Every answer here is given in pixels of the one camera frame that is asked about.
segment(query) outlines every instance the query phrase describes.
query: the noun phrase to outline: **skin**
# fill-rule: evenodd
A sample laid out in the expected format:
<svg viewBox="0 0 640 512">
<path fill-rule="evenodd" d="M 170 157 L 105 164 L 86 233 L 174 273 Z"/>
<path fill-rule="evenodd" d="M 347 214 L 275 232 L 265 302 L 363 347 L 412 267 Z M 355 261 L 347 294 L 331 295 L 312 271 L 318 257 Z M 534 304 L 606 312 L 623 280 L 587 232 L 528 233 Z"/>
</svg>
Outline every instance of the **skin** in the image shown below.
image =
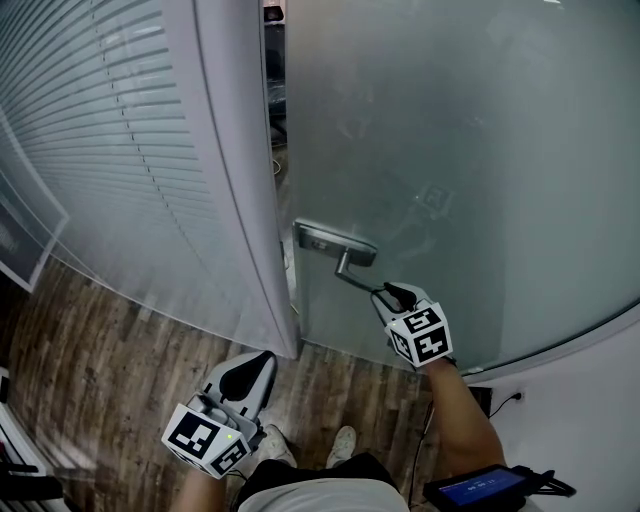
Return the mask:
<svg viewBox="0 0 640 512">
<path fill-rule="evenodd" d="M 506 465 L 500 439 L 458 370 L 438 359 L 426 365 L 434 403 L 434 421 L 452 476 L 493 464 Z M 192 469 L 171 512 L 222 512 L 225 482 Z"/>
<path fill-rule="evenodd" d="M 506 465 L 500 439 L 460 377 L 443 359 L 426 365 L 431 383 L 434 421 L 452 476 L 493 464 Z"/>
</svg>

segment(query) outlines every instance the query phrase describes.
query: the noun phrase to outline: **fiducial marker cube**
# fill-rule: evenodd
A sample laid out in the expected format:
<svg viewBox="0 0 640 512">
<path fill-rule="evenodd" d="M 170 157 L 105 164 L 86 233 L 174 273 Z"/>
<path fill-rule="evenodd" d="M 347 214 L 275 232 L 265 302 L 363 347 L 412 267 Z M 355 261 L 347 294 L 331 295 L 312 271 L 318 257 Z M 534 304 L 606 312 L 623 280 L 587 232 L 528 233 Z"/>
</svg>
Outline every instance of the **fiducial marker cube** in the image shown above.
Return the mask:
<svg viewBox="0 0 640 512">
<path fill-rule="evenodd" d="M 218 479 L 251 454 L 242 433 L 182 404 L 176 407 L 162 443 L 183 461 Z"/>
<path fill-rule="evenodd" d="M 453 351 L 449 324 L 439 303 L 389 322 L 385 332 L 396 353 L 413 366 L 423 366 Z"/>
</svg>

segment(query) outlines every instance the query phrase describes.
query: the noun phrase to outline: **shoe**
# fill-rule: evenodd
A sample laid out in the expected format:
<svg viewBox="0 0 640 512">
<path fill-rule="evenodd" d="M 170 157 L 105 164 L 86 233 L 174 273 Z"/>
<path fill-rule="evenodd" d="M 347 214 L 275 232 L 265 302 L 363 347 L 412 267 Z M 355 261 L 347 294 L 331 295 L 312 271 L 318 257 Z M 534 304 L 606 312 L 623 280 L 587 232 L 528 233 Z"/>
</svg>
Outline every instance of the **shoe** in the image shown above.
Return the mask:
<svg viewBox="0 0 640 512">
<path fill-rule="evenodd" d="M 264 427 L 264 432 L 267 434 L 267 437 L 265 437 L 263 441 L 264 446 L 267 449 L 267 458 L 282 460 L 292 468 L 297 468 L 298 463 L 296 462 L 293 453 L 291 453 L 291 450 L 289 450 L 287 441 L 282 435 L 282 432 L 278 430 L 278 427 L 275 425 L 267 425 Z"/>
<path fill-rule="evenodd" d="M 327 459 L 327 469 L 344 460 L 349 460 L 356 449 L 356 431 L 353 427 L 342 427 L 336 434 L 333 448 Z"/>
</svg>

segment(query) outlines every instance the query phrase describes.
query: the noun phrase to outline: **door frame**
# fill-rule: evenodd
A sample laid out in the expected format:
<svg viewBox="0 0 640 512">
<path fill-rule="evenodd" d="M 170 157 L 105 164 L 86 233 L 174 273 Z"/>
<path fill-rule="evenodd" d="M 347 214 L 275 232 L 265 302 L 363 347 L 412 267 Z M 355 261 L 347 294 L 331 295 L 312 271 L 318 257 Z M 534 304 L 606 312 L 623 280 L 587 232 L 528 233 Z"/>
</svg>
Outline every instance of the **door frame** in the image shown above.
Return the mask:
<svg viewBox="0 0 640 512">
<path fill-rule="evenodd" d="M 295 358 L 271 164 L 262 3 L 162 0 L 162 9 L 186 122 L 238 267 L 269 345 Z"/>
</svg>

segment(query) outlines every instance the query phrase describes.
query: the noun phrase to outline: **glass wall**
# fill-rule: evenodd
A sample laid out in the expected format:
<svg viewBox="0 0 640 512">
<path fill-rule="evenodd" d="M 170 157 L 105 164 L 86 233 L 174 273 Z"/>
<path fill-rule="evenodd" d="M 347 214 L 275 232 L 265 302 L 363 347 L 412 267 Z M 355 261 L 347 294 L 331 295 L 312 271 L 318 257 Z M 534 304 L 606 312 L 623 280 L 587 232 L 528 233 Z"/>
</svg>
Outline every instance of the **glass wall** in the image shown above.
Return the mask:
<svg viewBox="0 0 640 512">
<path fill-rule="evenodd" d="M 297 0 L 287 31 L 296 215 L 440 302 L 462 368 L 638 299 L 640 4 Z M 334 260 L 296 266 L 307 339 L 401 364 Z"/>
</svg>

